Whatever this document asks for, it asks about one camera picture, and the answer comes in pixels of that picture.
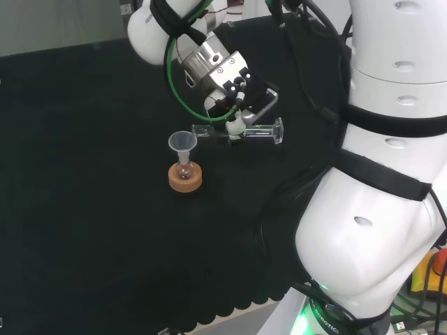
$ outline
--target black cloth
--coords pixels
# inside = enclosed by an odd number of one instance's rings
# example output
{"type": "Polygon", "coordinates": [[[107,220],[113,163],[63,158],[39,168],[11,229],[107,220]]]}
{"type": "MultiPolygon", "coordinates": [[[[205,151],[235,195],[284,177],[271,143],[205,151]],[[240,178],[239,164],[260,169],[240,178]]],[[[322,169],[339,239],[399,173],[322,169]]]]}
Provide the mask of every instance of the black cloth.
{"type": "MultiPolygon", "coordinates": [[[[337,106],[335,44],[291,23],[308,90],[337,106]]],[[[187,332],[288,290],[256,250],[254,220],[280,181],[327,163],[334,132],[305,104],[269,18],[225,24],[218,35],[280,87],[262,122],[281,116],[285,137],[279,146],[200,140],[192,159],[204,184],[192,196],[168,185],[176,155],[167,141],[198,120],[127,40],[0,59],[5,334],[187,332]]],[[[202,110],[203,97],[174,72],[180,94],[202,110]]]]}

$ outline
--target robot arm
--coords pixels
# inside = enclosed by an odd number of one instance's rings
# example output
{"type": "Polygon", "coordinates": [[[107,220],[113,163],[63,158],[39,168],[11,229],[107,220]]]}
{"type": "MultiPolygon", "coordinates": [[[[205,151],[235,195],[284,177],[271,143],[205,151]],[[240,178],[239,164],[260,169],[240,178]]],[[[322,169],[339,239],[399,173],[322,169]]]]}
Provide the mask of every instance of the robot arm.
{"type": "MultiPolygon", "coordinates": [[[[177,15],[183,18],[203,1],[173,1],[166,3],[177,15]]],[[[136,52],[147,62],[154,65],[163,64],[169,35],[160,27],[151,12],[150,0],[131,17],[128,31],[129,39],[136,52]]],[[[201,45],[196,45],[186,34],[176,41],[175,58],[182,65],[186,74],[186,83],[191,88],[199,88],[205,95],[204,108],[207,117],[204,119],[222,118],[231,106],[236,107],[234,115],[226,120],[229,140],[240,140],[243,137],[261,134],[253,124],[256,123],[276,102],[278,93],[270,83],[262,80],[248,69],[244,57],[239,52],[230,54],[221,41],[212,34],[226,16],[226,0],[214,0],[198,18],[191,28],[208,36],[201,45]]],[[[277,120],[271,126],[270,133],[275,133],[275,143],[282,141],[283,129],[277,129],[282,121],[277,120]]],[[[207,137],[217,131],[206,129],[199,137],[207,137]]]]}
{"type": "MultiPolygon", "coordinates": [[[[180,17],[199,3],[166,1],[180,17]]],[[[447,2],[350,2],[354,29],[351,104],[394,118],[445,117],[447,2]]],[[[218,0],[210,5],[212,11],[224,7],[224,1],[218,0]]],[[[204,34],[213,30],[208,15],[194,26],[204,34]]],[[[153,19],[149,0],[131,18],[129,38],[143,59],[163,63],[168,35],[153,19]]],[[[218,40],[195,46],[187,37],[180,39],[185,40],[180,48],[182,65],[209,97],[205,99],[207,110],[210,99],[232,97],[235,81],[250,74],[241,73],[247,67],[243,57],[226,53],[218,40]],[[200,58],[211,66],[195,66],[200,58]]],[[[427,184],[447,176],[447,134],[407,138],[349,124],[343,149],[427,184]]],[[[439,197],[445,201],[447,191],[439,197]]],[[[332,168],[300,220],[295,245],[323,294],[357,319],[375,318],[387,312],[403,282],[443,230],[430,196],[422,202],[398,197],[332,168]]],[[[321,313],[312,313],[311,305],[307,308],[307,324],[314,334],[329,334],[321,326],[328,323],[321,313]]],[[[393,328],[386,328],[385,333],[393,333],[393,328]]]]}

